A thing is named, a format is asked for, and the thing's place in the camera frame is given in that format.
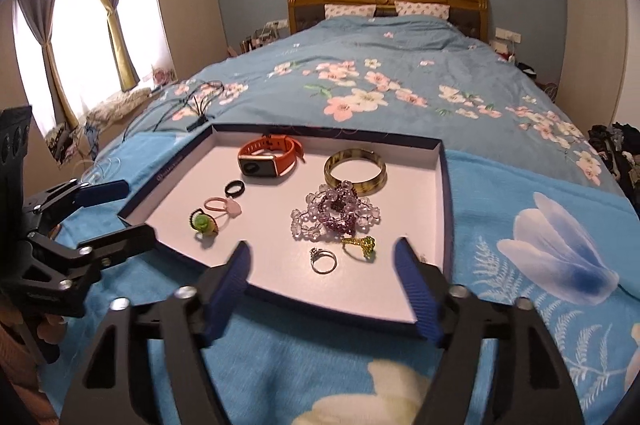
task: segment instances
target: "clothes pile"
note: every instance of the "clothes pile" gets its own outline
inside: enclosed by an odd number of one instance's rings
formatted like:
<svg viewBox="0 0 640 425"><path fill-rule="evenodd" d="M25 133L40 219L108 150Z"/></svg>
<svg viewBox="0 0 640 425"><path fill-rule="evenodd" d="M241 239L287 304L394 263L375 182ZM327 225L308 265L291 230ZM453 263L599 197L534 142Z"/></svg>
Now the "clothes pile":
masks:
<svg viewBox="0 0 640 425"><path fill-rule="evenodd" d="M593 126L589 143L640 217L640 131L629 124Z"/></svg>

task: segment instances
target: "sheer curtain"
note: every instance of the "sheer curtain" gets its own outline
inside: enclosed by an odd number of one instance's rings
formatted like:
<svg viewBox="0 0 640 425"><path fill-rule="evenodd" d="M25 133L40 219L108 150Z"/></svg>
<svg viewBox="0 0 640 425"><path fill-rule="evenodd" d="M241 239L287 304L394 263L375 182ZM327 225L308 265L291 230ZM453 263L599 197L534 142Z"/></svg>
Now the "sheer curtain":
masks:
<svg viewBox="0 0 640 425"><path fill-rule="evenodd" d="M51 43L62 88L78 118L120 91L100 0L56 0Z"/></svg>
<svg viewBox="0 0 640 425"><path fill-rule="evenodd" d="M51 92L42 47L31 33L17 1L14 1L14 42L24 92L31 104L33 119L44 136L56 125Z"/></svg>
<svg viewBox="0 0 640 425"><path fill-rule="evenodd" d="M140 78L138 87L148 86L152 68L161 60L162 45L166 46L158 0L120 0L118 16L133 67Z"/></svg>

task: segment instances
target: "smartwatch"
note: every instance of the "smartwatch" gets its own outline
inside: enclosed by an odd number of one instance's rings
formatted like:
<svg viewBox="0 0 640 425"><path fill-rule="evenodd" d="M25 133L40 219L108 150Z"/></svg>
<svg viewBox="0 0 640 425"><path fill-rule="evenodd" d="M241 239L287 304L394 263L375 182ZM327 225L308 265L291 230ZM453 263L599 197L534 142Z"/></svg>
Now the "smartwatch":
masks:
<svg viewBox="0 0 640 425"><path fill-rule="evenodd" d="M279 156L255 154L259 150L279 150ZM304 152L298 140L283 134L267 134L244 145L238 151L242 174L260 178L276 178L302 158Z"/></svg>

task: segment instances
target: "purple beaded bracelet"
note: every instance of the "purple beaded bracelet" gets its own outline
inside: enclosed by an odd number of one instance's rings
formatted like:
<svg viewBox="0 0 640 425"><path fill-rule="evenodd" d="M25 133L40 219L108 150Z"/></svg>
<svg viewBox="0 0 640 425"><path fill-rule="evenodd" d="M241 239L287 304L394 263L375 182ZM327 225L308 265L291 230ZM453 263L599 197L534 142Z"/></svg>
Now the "purple beaded bracelet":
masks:
<svg viewBox="0 0 640 425"><path fill-rule="evenodd" d="M320 185L318 192L306 195L306 211L291 212L291 235L315 241L320 236L354 235L356 228L367 230L380 222L380 209L369 198L358 198L350 181L332 189Z"/></svg>

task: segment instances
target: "silver ring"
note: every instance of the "silver ring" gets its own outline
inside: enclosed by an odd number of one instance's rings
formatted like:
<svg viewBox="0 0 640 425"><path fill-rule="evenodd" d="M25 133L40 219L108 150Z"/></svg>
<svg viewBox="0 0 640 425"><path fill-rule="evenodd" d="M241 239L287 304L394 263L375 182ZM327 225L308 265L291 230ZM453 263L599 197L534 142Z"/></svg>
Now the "silver ring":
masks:
<svg viewBox="0 0 640 425"><path fill-rule="evenodd" d="M311 255L311 269L314 272L319 273L320 275L331 273L332 271L335 270L335 267L338 266L338 259L335 257L335 254L332 251L325 250L324 248L312 248L309 251L309 254ZM330 257L334 260L334 265L331 267L331 269L318 270L318 268L316 268L315 263L321 257Z"/></svg>

